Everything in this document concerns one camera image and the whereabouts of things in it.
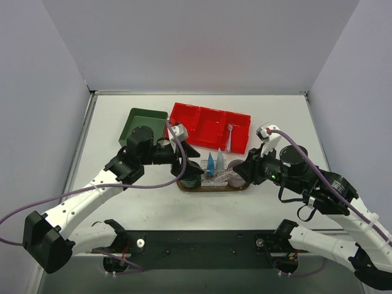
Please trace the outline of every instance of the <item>gray wall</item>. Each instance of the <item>gray wall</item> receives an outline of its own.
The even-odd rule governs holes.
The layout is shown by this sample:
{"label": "gray wall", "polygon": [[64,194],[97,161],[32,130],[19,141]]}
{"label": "gray wall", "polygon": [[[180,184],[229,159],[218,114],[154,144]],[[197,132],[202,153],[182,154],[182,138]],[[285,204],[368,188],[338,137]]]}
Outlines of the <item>gray wall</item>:
{"label": "gray wall", "polygon": [[359,0],[43,0],[90,89],[298,93]]}
{"label": "gray wall", "polygon": [[309,100],[331,168],[392,231],[392,1],[360,1]]}
{"label": "gray wall", "polygon": [[[1,217],[62,191],[88,98],[41,1],[0,1]],[[21,241],[25,215],[1,236]],[[24,293],[33,264],[22,247],[0,243],[0,293]]]}

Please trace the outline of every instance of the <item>light blue object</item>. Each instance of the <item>light blue object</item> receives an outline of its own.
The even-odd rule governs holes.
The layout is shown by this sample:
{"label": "light blue object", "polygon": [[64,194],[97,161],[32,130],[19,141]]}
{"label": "light blue object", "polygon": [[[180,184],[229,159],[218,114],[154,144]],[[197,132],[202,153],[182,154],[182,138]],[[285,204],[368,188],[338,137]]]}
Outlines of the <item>light blue object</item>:
{"label": "light blue object", "polygon": [[215,170],[221,172],[224,170],[224,158],[221,149],[218,149],[218,157],[216,158],[216,167]]}
{"label": "light blue object", "polygon": [[211,155],[210,152],[208,156],[208,163],[207,163],[207,175],[214,176],[214,173],[215,173],[215,164],[214,164],[213,156]]}

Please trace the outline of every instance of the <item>purple cable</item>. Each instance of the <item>purple cable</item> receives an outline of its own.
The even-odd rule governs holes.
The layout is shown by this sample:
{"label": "purple cable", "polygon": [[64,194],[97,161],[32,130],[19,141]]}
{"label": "purple cable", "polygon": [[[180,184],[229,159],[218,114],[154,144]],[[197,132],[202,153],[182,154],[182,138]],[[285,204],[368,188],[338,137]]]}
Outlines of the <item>purple cable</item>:
{"label": "purple cable", "polygon": [[[31,204],[22,206],[21,208],[18,208],[16,210],[12,211],[11,213],[7,214],[2,219],[0,219],[0,225],[3,222],[5,222],[7,219],[9,219],[11,216],[13,216],[14,214],[19,213],[19,212],[21,212],[23,210],[26,210],[28,208],[32,208],[34,206],[45,204],[45,203],[48,203],[48,202],[51,202],[51,201],[59,200],[59,199],[62,199],[64,197],[68,197],[68,196],[71,196],[71,195],[74,195],[74,194],[79,194],[79,193],[82,193],[82,192],[94,190],[95,188],[123,187],[123,188],[133,188],[133,189],[157,189],[157,188],[167,187],[167,186],[177,182],[183,176],[183,174],[185,173],[185,169],[186,169],[186,155],[185,155],[185,150],[184,150],[180,140],[178,139],[178,137],[176,136],[174,131],[171,129],[169,121],[166,121],[166,126],[169,129],[169,132],[173,135],[173,138],[174,138],[174,140],[175,140],[175,142],[176,142],[176,144],[177,144],[177,146],[178,146],[178,148],[179,148],[179,150],[181,152],[181,157],[183,159],[182,160],[183,168],[181,169],[181,172],[179,173],[179,175],[175,179],[172,179],[171,181],[169,181],[167,183],[164,183],[164,184],[153,185],[153,186],[137,186],[137,185],[125,185],[125,184],[100,184],[100,185],[96,185],[96,186],[81,188],[81,189],[78,189],[78,190],[75,190],[75,191],[70,191],[70,192],[61,194],[60,196],[44,199],[44,200],[41,200],[41,201],[37,201],[37,202],[31,203]],[[8,245],[22,246],[22,243],[9,241],[9,240],[6,240],[6,239],[1,238],[1,237],[0,237],[0,242],[6,243]]]}
{"label": "purple cable", "polygon": [[277,265],[277,260],[274,261],[275,269],[277,269],[284,276],[288,276],[288,277],[309,277],[309,276],[312,276],[312,275],[317,274],[317,273],[321,272],[322,270],[324,270],[326,268],[327,264],[328,264],[328,259],[324,258],[324,262],[323,262],[322,266],[320,268],[314,270],[314,271],[310,271],[308,273],[303,273],[303,274],[295,274],[295,273],[293,273],[293,274],[289,275],[288,273],[285,273],[285,272],[281,271],[279,268],[277,268],[277,266],[276,266]]}
{"label": "purple cable", "polygon": [[[320,170],[315,166],[315,164],[310,160],[310,158],[308,158],[308,156],[305,154],[304,151],[302,151],[302,149],[294,142],[293,139],[290,138],[289,135],[287,135],[285,132],[281,131],[281,130],[269,130],[268,131],[269,134],[271,133],[277,133],[279,135],[281,135],[282,137],[284,137],[291,145],[293,145],[293,147],[297,150],[297,152],[302,156],[302,158],[309,164],[310,168],[315,172],[315,174],[321,179],[321,181],[323,182],[323,184],[328,188],[328,190],[331,191],[331,193],[337,198],[339,199],[345,206],[347,206],[348,208],[350,208],[356,215],[358,215],[365,223],[370,224],[370,220],[364,216],[363,214],[361,214],[354,206],[351,205],[350,202],[348,202],[345,198],[343,198],[339,193],[336,192],[335,189],[333,189],[332,185],[326,180],[326,178],[323,176],[323,174],[320,172]],[[380,234],[380,236],[388,242],[388,244],[392,247],[392,241],[390,241],[389,237],[386,236],[386,234],[384,234],[384,232],[381,231],[381,229],[376,226],[373,225],[372,228],[374,228],[374,230]]]}
{"label": "purple cable", "polygon": [[126,263],[126,264],[128,264],[128,265],[130,265],[130,266],[133,266],[134,268],[137,268],[137,269],[130,269],[130,270],[124,271],[124,272],[122,272],[122,273],[116,273],[116,275],[118,275],[118,274],[142,273],[142,272],[145,271],[145,269],[142,268],[140,265],[137,265],[136,263],[130,262],[129,260],[122,259],[121,257],[115,256],[114,254],[111,254],[111,253],[108,253],[108,252],[105,252],[105,251],[102,251],[102,250],[99,250],[99,249],[93,249],[91,252],[92,252],[92,253],[104,254],[104,255],[106,255],[106,256],[108,256],[108,257],[117,259],[117,260],[119,260],[120,262],[124,262],[124,263]]}

